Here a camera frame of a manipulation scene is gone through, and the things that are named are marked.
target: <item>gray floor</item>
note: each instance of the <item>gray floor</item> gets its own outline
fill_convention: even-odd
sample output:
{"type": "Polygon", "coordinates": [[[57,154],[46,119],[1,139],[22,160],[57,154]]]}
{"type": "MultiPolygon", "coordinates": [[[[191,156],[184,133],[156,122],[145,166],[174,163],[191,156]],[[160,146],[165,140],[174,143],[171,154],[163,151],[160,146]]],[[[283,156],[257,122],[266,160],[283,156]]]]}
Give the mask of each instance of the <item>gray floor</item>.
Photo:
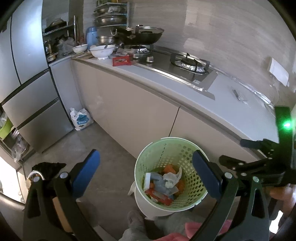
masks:
{"type": "Polygon", "coordinates": [[[117,240],[128,228],[128,211],[137,209],[133,196],[127,196],[134,181],[136,159],[110,137],[97,123],[82,131],[73,130],[42,154],[35,153],[24,163],[25,174],[40,162],[66,163],[65,171],[85,159],[92,149],[101,154],[101,164],[80,200],[97,222],[117,240]]]}

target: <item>kitchen counter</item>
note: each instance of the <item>kitchen counter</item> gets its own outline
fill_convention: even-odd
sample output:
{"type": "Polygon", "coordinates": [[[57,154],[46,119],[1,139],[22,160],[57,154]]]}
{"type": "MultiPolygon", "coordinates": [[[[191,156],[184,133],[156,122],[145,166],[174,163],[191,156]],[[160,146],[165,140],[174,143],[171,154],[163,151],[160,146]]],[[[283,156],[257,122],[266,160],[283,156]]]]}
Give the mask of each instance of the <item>kitchen counter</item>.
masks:
{"type": "Polygon", "coordinates": [[[81,58],[75,60],[121,74],[155,90],[223,127],[237,139],[262,140],[266,138],[278,142],[272,111],[251,91],[221,73],[217,72],[214,83],[208,89],[215,95],[215,100],[212,100],[184,83],[138,66],[113,67],[111,59],[81,58]],[[236,98],[233,93],[234,89],[244,96],[247,104],[236,98]]]}
{"type": "Polygon", "coordinates": [[[51,66],[53,66],[53,65],[55,65],[55,64],[57,64],[57,63],[59,63],[59,62],[61,62],[63,60],[66,60],[68,58],[71,58],[71,57],[73,57],[75,55],[76,55],[76,53],[71,52],[69,54],[66,54],[66,55],[60,57],[60,58],[56,58],[53,62],[49,63],[48,65],[49,65],[49,67],[51,67],[51,66]]]}

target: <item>white bowl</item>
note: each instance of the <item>white bowl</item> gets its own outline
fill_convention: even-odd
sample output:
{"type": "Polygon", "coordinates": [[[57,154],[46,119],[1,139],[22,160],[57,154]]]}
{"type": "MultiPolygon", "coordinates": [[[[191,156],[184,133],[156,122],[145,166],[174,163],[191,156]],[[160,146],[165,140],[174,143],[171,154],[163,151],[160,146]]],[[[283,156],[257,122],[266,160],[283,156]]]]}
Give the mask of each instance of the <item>white bowl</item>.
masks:
{"type": "Polygon", "coordinates": [[[98,60],[107,59],[109,55],[112,54],[114,51],[115,45],[108,45],[107,48],[105,48],[105,45],[102,46],[96,46],[90,48],[91,54],[98,58],[98,60]]]}
{"type": "Polygon", "coordinates": [[[84,52],[87,49],[87,44],[82,44],[72,48],[75,53],[84,52]]]}

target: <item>refrigerator door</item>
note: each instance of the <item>refrigerator door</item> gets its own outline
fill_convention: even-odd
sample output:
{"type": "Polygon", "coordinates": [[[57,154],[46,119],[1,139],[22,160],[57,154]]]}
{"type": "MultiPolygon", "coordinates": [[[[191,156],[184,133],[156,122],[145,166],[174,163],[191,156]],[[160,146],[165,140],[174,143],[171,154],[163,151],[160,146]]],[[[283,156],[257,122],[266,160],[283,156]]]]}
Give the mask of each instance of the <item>refrigerator door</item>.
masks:
{"type": "Polygon", "coordinates": [[[59,100],[19,129],[24,139],[39,153],[53,145],[73,127],[59,100]]]}
{"type": "Polygon", "coordinates": [[[0,102],[20,86],[11,53],[10,23],[11,18],[0,33],[0,102]]]}
{"type": "Polygon", "coordinates": [[[22,84],[48,68],[42,39],[42,2],[25,0],[12,15],[12,52],[22,84]]]}
{"type": "Polygon", "coordinates": [[[31,115],[58,98],[51,75],[44,75],[30,83],[8,100],[2,107],[15,127],[31,115]]]}

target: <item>stove knob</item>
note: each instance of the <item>stove knob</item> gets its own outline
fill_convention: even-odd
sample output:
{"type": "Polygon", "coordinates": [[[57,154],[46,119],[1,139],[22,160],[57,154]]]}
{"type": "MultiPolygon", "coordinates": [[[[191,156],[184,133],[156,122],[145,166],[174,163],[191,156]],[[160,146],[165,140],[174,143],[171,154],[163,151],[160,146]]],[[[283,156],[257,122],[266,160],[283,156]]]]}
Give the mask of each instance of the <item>stove knob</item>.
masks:
{"type": "Polygon", "coordinates": [[[148,62],[148,63],[153,63],[153,62],[154,62],[153,56],[148,56],[148,57],[146,58],[146,62],[148,62]]]}
{"type": "Polygon", "coordinates": [[[139,53],[134,53],[133,58],[140,58],[140,54],[139,53]]]}

